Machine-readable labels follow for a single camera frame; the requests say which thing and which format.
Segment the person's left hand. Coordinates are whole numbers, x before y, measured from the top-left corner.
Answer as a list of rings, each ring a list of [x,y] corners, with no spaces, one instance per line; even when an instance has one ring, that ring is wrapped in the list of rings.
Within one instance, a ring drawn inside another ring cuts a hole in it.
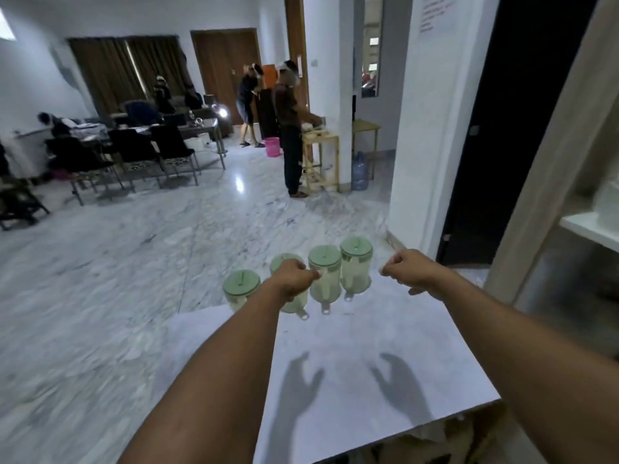
[[[284,260],[279,269],[269,277],[267,284],[280,299],[289,302],[304,291],[296,291],[296,259]]]

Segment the person's right hand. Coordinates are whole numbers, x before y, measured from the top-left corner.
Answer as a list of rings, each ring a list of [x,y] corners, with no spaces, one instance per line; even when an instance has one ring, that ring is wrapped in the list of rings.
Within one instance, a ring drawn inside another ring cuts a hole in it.
[[[408,293],[412,296],[428,293],[439,301],[443,300],[440,284],[445,280],[448,269],[417,249],[397,251],[379,273],[408,287]]]

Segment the person's right forearm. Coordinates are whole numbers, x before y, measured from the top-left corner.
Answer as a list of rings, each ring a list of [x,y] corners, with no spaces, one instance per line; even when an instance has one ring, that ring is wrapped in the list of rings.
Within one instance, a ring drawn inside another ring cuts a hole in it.
[[[432,294],[548,464],[619,464],[619,363],[441,267]]]

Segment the person's left forearm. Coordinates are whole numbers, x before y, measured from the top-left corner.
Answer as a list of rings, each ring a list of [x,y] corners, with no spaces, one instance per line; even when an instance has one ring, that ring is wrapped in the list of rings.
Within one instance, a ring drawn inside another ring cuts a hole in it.
[[[251,464],[289,297],[268,279],[191,356],[118,464]]]

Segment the clear pitcher with green lid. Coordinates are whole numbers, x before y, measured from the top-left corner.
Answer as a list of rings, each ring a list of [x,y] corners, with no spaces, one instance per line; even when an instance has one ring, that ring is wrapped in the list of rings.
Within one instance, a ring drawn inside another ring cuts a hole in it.
[[[231,310],[234,313],[239,311],[260,284],[260,276],[253,270],[237,270],[228,275],[222,290]]]
[[[308,254],[309,267],[320,273],[309,288],[309,294],[321,306],[323,315],[330,314],[330,306],[342,293],[340,282],[342,253],[337,246],[316,246]]]
[[[281,266],[282,262],[287,259],[296,259],[304,264],[303,258],[298,256],[297,254],[292,254],[290,252],[284,252],[274,257],[270,263],[270,274],[273,275]],[[293,300],[289,301],[287,304],[283,306],[281,309],[282,312],[288,314],[295,314],[301,320],[305,321],[309,319],[309,314],[305,311],[306,304],[308,302],[308,291],[304,291],[295,297]]]
[[[345,291],[344,299],[351,301],[354,296],[364,293],[371,285],[370,266],[373,258],[373,245],[365,237],[350,236],[340,244],[342,267],[340,283]]]

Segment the blue water jug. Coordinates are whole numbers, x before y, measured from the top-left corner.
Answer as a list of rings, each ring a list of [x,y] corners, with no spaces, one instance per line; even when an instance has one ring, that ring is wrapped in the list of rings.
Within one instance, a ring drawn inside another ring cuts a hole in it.
[[[354,192],[367,190],[369,186],[369,161],[366,153],[359,151],[352,156],[351,190]]]

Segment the light wooden shelf stand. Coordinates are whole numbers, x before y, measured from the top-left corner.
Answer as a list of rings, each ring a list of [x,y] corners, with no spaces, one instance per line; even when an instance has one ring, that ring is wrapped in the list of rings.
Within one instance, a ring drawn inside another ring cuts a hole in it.
[[[301,134],[303,140],[302,170],[305,178],[306,192],[311,195],[321,189],[339,192],[339,136],[325,130],[309,130]],[[325,177],[323,146],[328,145],[333,151],[333,171]]]

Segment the small wooden table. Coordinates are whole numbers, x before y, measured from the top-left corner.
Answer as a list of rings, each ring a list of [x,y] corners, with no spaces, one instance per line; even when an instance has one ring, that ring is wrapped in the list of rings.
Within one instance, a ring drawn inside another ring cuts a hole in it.
[[[353,119],[352,122],[352,154],[356,154],[356,138],[359,133],[372,132],[373,133],[373,149],[370,152],[369,160],[371,162],[371,169],[369,173],[369,179],[375,179],[376,159],[378,158],[378,134],[381,126],[374,122],[366,121],[364,119]]]

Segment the cluttered grey dining table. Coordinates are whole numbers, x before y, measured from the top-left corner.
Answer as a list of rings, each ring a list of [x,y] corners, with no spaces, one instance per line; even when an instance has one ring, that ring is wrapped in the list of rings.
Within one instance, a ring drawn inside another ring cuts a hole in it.
[[[180,131],[182,138],[185,144],[192,148],[196,152],[196,160],[197,154],[204,152],[204,148],[199,148],[199,145],[202,145],[202,142],[205,139],[210,139],[211,144],[214,145],[214,149],[212,152],[215,154],[215,158],[208,161],[205,164],[199,164],[197,162],[197,169],[200,171],[202,169],[211,168],[216,164],[221,165],[221,169],[226,170],[225,158],[227,155],[227,150],[223,144],[223,139],[221,136],[221,126],[217,119],[196,119],[193,123],[184,124],[184,125],[176,125],[171,121],[164,122],[166,125],[173,125],[178,128]],[[122,125],[119,127],[115,127],[112,129],[103,127],[102,124],[86,124],[86,128],[90,129],[90,132],[83,134],[81,136],[75,135],[71,137],[75,137],[87,146],[93,148],[95,151],[100,152],[105,159],[112,161],[115,164],[120,165],[120,160],[118,155],[113,151],[111,141],[108,136],[108,132],[114,129],[134,129],[138,133],[141,133],[147,136],[155,150],[157,151],[157,146],[152,142],[151,135],[149,132],[149,127],[151,125],[142,125],[137,127],[128,127],[127,125]],[[182,165],[189,165],[185,163],[184,160],[179,163],[179,167]]]

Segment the black chair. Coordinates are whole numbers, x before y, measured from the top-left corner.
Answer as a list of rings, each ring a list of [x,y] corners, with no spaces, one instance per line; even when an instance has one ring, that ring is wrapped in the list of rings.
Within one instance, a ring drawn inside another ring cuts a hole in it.
[[[85,146],[81,140],[75,137],[60,137],[45,140],[46,149],[51,157],[52,171],[63,171],[71,185],[71,193],[77,199],[80,206],[83,200],[78,189],[78,183],[88,181],[97,192],[95,178],[101,178],[104,174],[111,174],[119,183],[121,189],[125,189],[115,163],[105,159],[104,156],[91,147]]]
[[[198,186],[196,152],[185,144],[178,128],[173,125],[158,124],[151,125],[149,132],[152,142],[157,146],[159,165],[166,180],[170,179],[168,168],[173,168],[176,175],[180,175],[176,168],[184,160],[189,164],[195,185]]]
[[[134,178],[131,174],[133,165],[144,164],[147,168],[153,165],[163,170],[162,161],[151,140],[134,129],[114,129],[108,132],[113,151],[120,160],[122,174],[129,181],[129,188],[135,192]]]
[[[51,212],[36,197],[25,181],[13,176],[7,160],[7,152],[0,141],[0,229],[8,231],[6,221],[23,221],[33,226],[38,223],[35,213],[43,210]]]

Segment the white shelf board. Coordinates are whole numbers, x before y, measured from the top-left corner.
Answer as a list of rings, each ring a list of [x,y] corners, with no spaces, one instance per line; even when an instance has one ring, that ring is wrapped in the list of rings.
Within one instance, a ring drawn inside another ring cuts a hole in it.
[[[562,217],[559,225],[568,231],[619,254],[619,229],[604,226],[594,211]]]

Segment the narrow window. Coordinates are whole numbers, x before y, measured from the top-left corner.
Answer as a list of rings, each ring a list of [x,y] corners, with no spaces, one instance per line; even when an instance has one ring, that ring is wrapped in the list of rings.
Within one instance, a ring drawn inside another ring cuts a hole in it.
[[[361,97],[378,95],[384,0],[364,0]]]

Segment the brown wooden door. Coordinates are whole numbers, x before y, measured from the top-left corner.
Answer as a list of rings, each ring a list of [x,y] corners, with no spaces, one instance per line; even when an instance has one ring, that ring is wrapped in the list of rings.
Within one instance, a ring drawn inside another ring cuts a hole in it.
[[[192,30],[191,39],[205,93],[228,107],[232,124],[241,125],[236,95],[244,67],[262,63],[257,29]]]

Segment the brown curtain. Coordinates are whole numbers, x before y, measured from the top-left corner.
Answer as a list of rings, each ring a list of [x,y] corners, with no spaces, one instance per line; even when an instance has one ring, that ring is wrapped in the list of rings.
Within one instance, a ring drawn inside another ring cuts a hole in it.
[[[192,84],[177,36],[66,38],[97,113],[110,115],[129,101],[154,102],[163,77],[173,97]]]

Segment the beige wooden frame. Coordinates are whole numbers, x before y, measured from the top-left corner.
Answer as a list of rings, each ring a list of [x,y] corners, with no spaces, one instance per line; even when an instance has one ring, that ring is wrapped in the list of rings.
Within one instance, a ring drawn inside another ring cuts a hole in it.
[[[484,285],[513,304],[619,98],[619,0],[598,0]]]

